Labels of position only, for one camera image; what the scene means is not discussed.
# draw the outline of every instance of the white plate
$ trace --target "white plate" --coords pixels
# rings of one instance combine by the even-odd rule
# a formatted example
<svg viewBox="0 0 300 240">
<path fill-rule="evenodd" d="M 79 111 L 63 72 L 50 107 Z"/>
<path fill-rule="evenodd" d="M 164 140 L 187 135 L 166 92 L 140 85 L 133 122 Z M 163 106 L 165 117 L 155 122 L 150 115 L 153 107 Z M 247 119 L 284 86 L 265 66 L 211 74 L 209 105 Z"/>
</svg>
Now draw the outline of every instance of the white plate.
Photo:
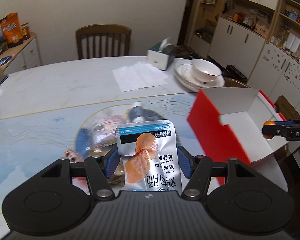
<svg viewBox="0 0 300 240">
<path fill-rule="evenodd" d="M 195 87 L 193 87 L 193 86 L 191 86 L 191 85 L 189 85 L 189 84 L 187 84 L 185 81 L 183 81 L 178 75 L 175 75 L 175 78 L 176 78 L 176 80 L 178 80 L 180 83 L 181 83 L 181 85 L 183 85 L 184 87 L 186 87 L 186 88 L 188 88 L 189 90 L 191 90 L 191 91 L 193 91 L 193 92 L 199 92 L 199 89 L 198 88 L 195 88 Z"/>
<path fill-rule="evenodd" d="M 191 64 L 182 64 L 176 67 L 176 74 L 179 79 L 182 79 L 183 82 L 186 82 L 188 85 L 194 88 L 216 88 L 224 87 L 225 80 L 223 76 L 218 76 L 215 81 L 209 83 L 201 83 L 193 77 L 193 70 Z"/>
<path fill-rule="evenodd" d="M 180 59 L 178 61 L 176 60 L 176 62 L 175 62 L 176 67 L 180 66 L 182 64 L 192 64 L 192 61 L 191 61 L 191 59 Z"/>
</svg>

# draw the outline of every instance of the chicken sausage package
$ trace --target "chicken sausage package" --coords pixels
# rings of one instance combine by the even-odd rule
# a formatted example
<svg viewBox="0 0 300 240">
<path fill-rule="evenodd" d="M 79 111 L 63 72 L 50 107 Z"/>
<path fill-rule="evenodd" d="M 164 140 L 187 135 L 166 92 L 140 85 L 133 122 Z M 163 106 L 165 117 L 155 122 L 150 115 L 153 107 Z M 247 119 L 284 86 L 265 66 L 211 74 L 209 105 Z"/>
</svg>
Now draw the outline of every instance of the chicken sausage package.
<svg viewBox="0 0 300 240">
<path fill-rule="evenodd" d="M 119 154 L 125 172 L 123 190 L 182 191 L 176 132 L 168 120 L 119 124 Z"/>
</svg>

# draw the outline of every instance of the wooden shelf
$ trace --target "wooden shelf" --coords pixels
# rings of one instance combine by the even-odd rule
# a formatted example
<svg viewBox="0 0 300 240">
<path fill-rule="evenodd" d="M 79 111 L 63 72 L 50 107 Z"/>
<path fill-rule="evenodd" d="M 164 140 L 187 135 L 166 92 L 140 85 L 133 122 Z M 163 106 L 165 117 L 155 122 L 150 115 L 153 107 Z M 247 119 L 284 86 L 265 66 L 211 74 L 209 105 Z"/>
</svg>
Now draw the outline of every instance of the wooden shelf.
<svg viewBox="0 0 300 240">
<path fill-rule="evenodd" d="M 294 0 L 285 0 L 287 4 L 290 4 L 300 10 L 300 3 L 294 1 Z"/>
<path fill-rule="evenodd" d="M 283 17 L 284 19 L 288 20 L 289 22 L 293 22 L 293 24 L 300 29 L 300 23 L 296 22 L 295 20 L 292 20 L 291 18 L 289 18 L 288 16 L 284 15 L 283 13 L 279 13 L 279 15 L 281 17 Z"/>
</svg>

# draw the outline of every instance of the marble table top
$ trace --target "marble table top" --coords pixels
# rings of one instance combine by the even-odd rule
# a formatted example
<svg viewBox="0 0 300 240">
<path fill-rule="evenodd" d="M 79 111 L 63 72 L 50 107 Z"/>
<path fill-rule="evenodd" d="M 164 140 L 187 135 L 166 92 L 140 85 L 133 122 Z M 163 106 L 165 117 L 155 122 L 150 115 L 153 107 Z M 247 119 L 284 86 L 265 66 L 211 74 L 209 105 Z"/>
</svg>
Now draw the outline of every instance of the marble table top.
<svg viewBox="0 0 300 240">
<path fill-rule="evenodd" d="M 10 74 L 0 86 L 0 120 L 26 114 L 109 101 L 189 92 L 174 78 L 175 59 L 167 85 L 121 92 L 113 69 L 146 57 L 106 57 L 55 63 Z"/>
</svg>

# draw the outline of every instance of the drawer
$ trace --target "drawer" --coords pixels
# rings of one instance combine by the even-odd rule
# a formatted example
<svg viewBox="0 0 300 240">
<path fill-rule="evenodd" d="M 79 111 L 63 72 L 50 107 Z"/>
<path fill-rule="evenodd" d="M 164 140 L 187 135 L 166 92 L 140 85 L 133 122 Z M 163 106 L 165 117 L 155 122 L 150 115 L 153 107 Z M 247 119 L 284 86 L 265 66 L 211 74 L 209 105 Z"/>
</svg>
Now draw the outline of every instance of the drawer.
<svg viewBox="0 0 300 240">
<path fill-rule="evenodd" d="M 37 40 L 33 39 L 23 50 L 23 56 L 25 58 L 26 65 L 29 65 L 33 57 L 37 54 Z"/>
<path fill-rule="evenodd" d="M 27 69 L 33 68 L 33 67 L 39 67 L 40 65 L 41 64 L 40 64 L 39 52 L 37 52 L 37 54 L 35 54 L 35 56 L 31 60 L 31 62 L 27 66 Z"/>
<path fill-rule="evenodd" d="M 23 60 L 22 53 L 19 53 L 9 64 L 9 66 L 5 69 L 4 74 L 8 75 L 17 71 L 21 71 L 26 69 L 26 64 Z"/>
</svg>

